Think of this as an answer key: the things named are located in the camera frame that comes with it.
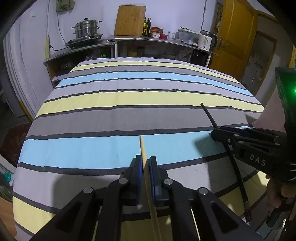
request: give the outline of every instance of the white electric kettle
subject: white electric kettle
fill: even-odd
[[[197,46],[206,50],[210,50],[210,47],[215,47],[217,44],[217,35],[212,34],[211,32],[201,30],[200,35],[198,37],[198,43]]]

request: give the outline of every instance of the cutting board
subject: cutting board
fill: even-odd
[[[121,5],[114,35],[142,36],[146,6]]]

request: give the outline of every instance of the striped tablecloth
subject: striped tablecloth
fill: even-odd
[[[263,107],[234,78],[160,58],[110,58],[77,65],[41,106],[24,142],[14,185],[19,240],[28,240],[84,187],[105,187],[140,153],[155,155],[170,178],[207,187],[244,217],[236,176],[214,142],[202,102],[216,123],[246,127]],[[256,229],[267,215],[265,175],[237,161]],[[122,240],[152,240],[147,201],[124,207]],[[169,210],[158,212],[171,240]]]

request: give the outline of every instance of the door handle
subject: door handle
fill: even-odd
[[[220,47],[223,47],[223,37],[220,37],[219,41],[217,41],[216,49],[220,49]]]

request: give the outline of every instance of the screw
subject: screw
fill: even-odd
[[[89,193],[91,193],[92,191],[93,191],[93,189],[92,189],[91,187],[86,187],[86,188],[83,189],[83,192],[84,192],[85,194],[89,194]]]
[[[166,184],[166,185],[171,185],[172,183],[173,183],[173,180],[172,179],[170,179],[170,178],[166,178],[166,179],[164,179],[164,184]]]
[[[128,182],[128,180],[126,178],[124,178],[124,177],[120,178],[118,181],[119,181],[120,184],[126,184]]]
[[[208,190],[206,188],[200,188],[198,189],[198,192],[202,195],[206,195],[208,193]]]

